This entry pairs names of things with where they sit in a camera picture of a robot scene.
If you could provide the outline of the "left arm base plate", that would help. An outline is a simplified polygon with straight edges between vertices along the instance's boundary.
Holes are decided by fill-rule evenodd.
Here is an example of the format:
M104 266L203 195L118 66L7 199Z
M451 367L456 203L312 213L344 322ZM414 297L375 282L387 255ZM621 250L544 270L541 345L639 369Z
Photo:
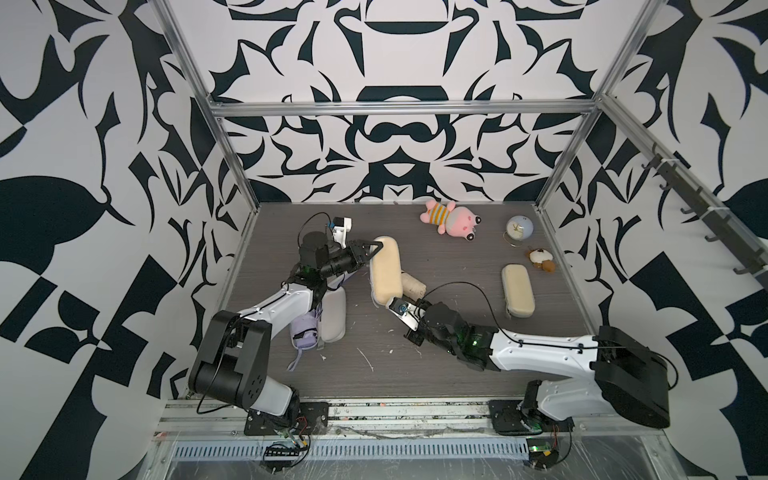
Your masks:
M328 426L328 402L292 402L281 416L249 410L244 434L266 436L290 430L294 435L323 433Z

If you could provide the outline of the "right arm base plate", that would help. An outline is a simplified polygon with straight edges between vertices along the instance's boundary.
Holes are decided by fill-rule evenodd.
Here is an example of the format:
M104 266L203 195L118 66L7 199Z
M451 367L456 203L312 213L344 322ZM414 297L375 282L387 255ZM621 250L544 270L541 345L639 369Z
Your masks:
M534 436L542 433L569 433L573 420L554 420L536 408L524 408L523 401L490 400L488 402L492 429L502 436Z

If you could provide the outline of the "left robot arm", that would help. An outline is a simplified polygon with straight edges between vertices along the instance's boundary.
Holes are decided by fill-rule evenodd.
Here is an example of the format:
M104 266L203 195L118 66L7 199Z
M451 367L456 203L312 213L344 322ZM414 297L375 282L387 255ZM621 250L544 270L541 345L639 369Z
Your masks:
M331 252L325 233L306 234L298 247L298 263L275 294L244 310L213 315L188 375L189 390L282 426L293 425L299 416L299 394L268 375L272 338L317 310L329 279L369 265L383 248L381 241L351 240Z

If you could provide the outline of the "beige umbrella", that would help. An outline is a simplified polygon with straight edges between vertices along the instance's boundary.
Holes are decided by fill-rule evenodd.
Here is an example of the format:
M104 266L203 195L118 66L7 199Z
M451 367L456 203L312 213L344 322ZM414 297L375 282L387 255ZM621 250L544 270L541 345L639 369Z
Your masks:
M407 272L401 273L403 295L412 300L419 300L427 292L427 286Z

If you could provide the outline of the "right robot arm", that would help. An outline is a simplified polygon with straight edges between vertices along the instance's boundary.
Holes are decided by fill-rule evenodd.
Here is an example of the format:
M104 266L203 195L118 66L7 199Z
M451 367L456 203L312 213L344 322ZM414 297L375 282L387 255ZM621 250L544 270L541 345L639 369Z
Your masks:
M436 345L470 369L545 374L527 384L518 403L491 404L501 435L569 431L573 418L588 415L617 414L654 429L671 424L667 361L618 328L547 337L472 324L444 303L396 298L388 308L411 343Z

